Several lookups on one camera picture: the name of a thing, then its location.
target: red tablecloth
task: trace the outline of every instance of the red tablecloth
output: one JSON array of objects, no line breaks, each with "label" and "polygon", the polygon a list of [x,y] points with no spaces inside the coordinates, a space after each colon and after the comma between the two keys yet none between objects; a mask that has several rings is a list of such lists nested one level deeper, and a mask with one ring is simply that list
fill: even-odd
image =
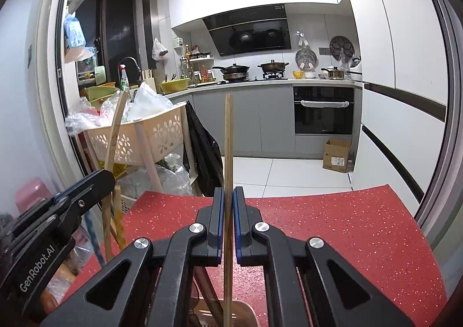
[{"label": "red tablecloth", "polygon": [[[189,225],[211,198],[179,197],[146,192],[125,216],[128,241],[170,237]],[[437,262],[420,229],[389,186],[329,195],[247,199],[262,219],[288,236],[327,241],[363,276],[380,289],[417,327],[427,327],[446,303]],[[75,292],[99,270],[93,257],[68,291]],[[208,269],[219,297],[223,271]],[[267,304],[261,268],[235,263],[233,298],[253,307],[267,326]]]}]

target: pink plastic stool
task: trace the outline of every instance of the pink plastic stool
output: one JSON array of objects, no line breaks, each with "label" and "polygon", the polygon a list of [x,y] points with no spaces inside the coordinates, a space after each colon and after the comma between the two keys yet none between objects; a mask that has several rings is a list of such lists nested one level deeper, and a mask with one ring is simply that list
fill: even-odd
[{"label": "pink plastic stool", "polygon": [[39,200],[51,198],[52,194],[39,178],[34,178],[22,186],[14,196],[19,213],[24,213]]}]

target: cardboard box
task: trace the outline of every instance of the cardboard box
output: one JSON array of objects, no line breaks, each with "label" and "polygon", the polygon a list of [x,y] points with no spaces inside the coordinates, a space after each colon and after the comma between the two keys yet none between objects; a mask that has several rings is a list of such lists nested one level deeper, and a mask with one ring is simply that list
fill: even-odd
[{"label": "cardboard box", "polygon": [[338,139],[328,140],[323,153],[323,168],[346,173],[349,152],[350,142]]}]

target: white countertop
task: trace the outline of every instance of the white countertop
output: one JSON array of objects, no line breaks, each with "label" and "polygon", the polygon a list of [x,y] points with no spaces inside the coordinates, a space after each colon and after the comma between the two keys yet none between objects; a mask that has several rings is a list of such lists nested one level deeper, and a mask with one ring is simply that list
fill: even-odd
[{"label": "white countertop", "polygon": [[183,90],[182,92],[176,92],[171,94],[166,94],[167,98],[175,98],[179,96],[184,96],[185,94],[195,93],[195,92],[204,92],[206,90],[216,90],[216,89],[225,89],[225,88],[237,88],[237,87],[247,87],[247,86],[260,86],[260,85],[279,85],[279,84],[291,84],[291,85],[310,85],[310,86],[352,86],[362,88],[362,81],[354,80],[326,80],[323,78],[303,78],[296,79],[290,78],[287,80],[259,80],[259,81],[248,81],[245,83],[227,83],[223,85],[212,84],[208,86],[198,86],[196,88],[190,88]]}]

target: black range hood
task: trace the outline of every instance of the black range hood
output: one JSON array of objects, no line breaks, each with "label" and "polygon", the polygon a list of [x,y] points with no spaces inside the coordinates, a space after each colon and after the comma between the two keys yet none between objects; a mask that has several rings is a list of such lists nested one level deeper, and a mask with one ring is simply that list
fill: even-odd
[{"label": "black range hood", "polygon": [[283,4],[237,9],[203,21],[220,56],[291,48]]}]

